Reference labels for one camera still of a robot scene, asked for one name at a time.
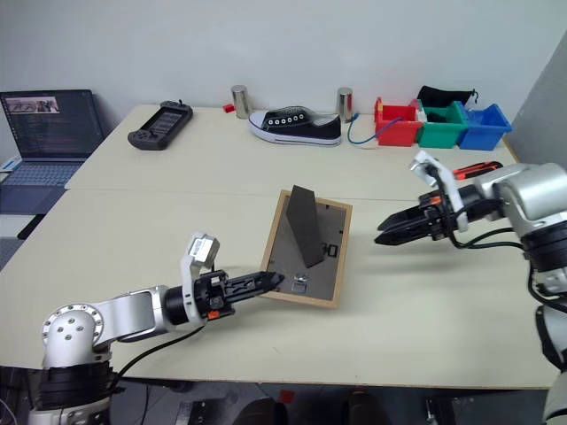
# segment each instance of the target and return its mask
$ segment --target robotic arm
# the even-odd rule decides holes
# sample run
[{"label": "robotic arm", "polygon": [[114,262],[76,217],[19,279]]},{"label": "robotic arm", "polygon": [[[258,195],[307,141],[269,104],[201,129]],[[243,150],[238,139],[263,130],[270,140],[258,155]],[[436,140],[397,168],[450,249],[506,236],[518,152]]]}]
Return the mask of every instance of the robotic arm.
[{"label": "robotic arm", "polygon": [[232,305],[273,290],[281,274],[258,272],[229,279],[213,270],[219,242],[195,233],[181,260],[182,286],[155,286],[101,303],[63,305],[43,324],[43,374],[30,425],[108,424],[110,397],[120,376],[110,367],[110,345],[165,334],[191,323],[234,314]]},{"label": "robotic arm", "polygon": [[536,326],[546,358],[561,374],[548,393],[544,421],[567,424],[567,173],[558,165],[505,166],[475,178],[457,189],[453,173],[421,151],[411,165],[419,177],[438,190],[419,198],[419,206],[397,212],[378,230],[376,243],[398,245],[431,236],[449,237],[457,248],[488,248],[498,243],[478,243],[500,230],[469,243],[459,243],[454,231],[465,231],[469,222],[508,218],[530,261],[530,293],[542,303]]}]

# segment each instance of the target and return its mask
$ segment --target black sneaker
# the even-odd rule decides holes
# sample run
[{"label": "black sneaker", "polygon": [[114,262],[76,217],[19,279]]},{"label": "black sneaker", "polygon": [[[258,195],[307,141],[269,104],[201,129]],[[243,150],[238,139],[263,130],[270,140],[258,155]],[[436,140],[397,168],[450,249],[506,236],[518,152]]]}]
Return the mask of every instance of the black sneaker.
[{"label": "black sneaker", "polygon": [[340,118],[320,115],[303,106],[288,106],[268,112],[253,112],[248,119],[252,132],[272,143],[340,144]]}]

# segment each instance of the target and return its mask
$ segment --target black handheld device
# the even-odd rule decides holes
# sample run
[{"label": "black handheld device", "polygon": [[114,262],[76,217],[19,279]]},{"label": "black handheld device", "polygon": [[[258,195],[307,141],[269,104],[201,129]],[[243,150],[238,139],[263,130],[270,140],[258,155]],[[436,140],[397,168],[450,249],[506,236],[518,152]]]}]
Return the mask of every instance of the black handheld device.
[{"label": "black handheld device", "polygon": [[190,106],[167,100],[137,131],[128,133],[130,144],[142,151],[163,151],[193,116]]}]

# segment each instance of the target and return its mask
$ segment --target black bag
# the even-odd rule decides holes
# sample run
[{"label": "black bag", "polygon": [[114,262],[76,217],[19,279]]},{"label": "black bag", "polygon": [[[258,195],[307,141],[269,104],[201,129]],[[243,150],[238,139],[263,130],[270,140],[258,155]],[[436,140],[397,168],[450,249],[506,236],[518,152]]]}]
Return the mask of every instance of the black bag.
[{"label": "black bag", "polygon": [[471,91],[446,91],[423,86],[421,90],[419,90],[417,98],[422,101],[423,106],[447,108],[454,100],[466,104],[473,95],[477,95],[475,98],[476,103],[478,101],[478,92],[474,89]]}]

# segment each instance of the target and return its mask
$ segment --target blue cable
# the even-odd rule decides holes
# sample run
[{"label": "blue cable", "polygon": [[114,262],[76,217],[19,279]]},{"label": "blue cable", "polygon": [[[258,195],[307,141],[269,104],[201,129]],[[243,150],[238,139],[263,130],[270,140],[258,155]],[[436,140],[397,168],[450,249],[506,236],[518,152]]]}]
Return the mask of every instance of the blue cable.
[{"label": "blue cable", "polygon": [[393,126],[396,122],[398,121],[402,121],[403,118],[398,117],[398,118],[394,118],[393,120],[391,120],[388,124],[386,124],[385,126],[383,126],[382,128],[380,128],[374,135],[372,135],[371,137],[369,137],[366,140],[363,140],[362,142],[355,142],[353,139],[351,139],[351,129],[353,128],[353,123],[354,121],[358,118],[360,114],[356,113],[355,115],[353,115],[353,119],[351,120],[350,125],[348,126],[348,131],[346,132],[346,138],[348,139],[348,141],[352,144],[365,144],[367,142],[370,142],[372,139],[374,139],[375,137],[378,137],[379,135],[382,134],[382,132],[384,132],[385,130],[387,130],[388,128],[390,128],[391,126]]}]

